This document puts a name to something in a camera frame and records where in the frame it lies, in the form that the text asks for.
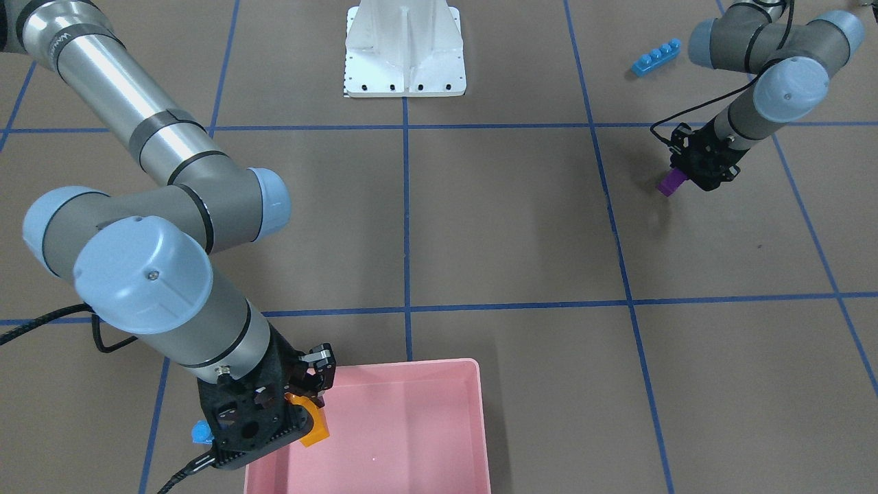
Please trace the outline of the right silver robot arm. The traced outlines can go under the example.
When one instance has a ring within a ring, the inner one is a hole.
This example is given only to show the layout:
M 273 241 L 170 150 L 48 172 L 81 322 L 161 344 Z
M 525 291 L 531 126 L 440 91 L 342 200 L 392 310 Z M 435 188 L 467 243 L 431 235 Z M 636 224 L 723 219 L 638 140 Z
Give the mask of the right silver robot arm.
M 195 376 L 213 440 L 185 471 L 237 469 L 326 438 L 331 347 L 294 349 L 209 257 L 285 227 L 282 178 L 236 165 L 91 1 L 3 1 L 2 50 L 59 76 L 156 182 L 119 196 L 50 191 L 27 211 L 23 237 L 94 315 Z

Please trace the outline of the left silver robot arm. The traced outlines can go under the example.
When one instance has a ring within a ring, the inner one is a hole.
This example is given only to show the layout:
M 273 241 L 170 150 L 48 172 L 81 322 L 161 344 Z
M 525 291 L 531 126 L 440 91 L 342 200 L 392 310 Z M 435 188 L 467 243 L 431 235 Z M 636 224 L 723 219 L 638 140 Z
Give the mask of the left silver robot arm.
M 756 144 L 825 99 L 831 78 L 865 37 L 858 16 L 846 10 L 830 10 L 805 25 L 781 25 L 784 12 L 792 12 L 790 1 L 737 1 L 693 29 L 692 63 L 755 78 L 702 128 L 680 123 L 672 131 L 671 171 L 658 185 L 662 194 L 672 195 L 687 180 L 703 191 L 733 181 Z

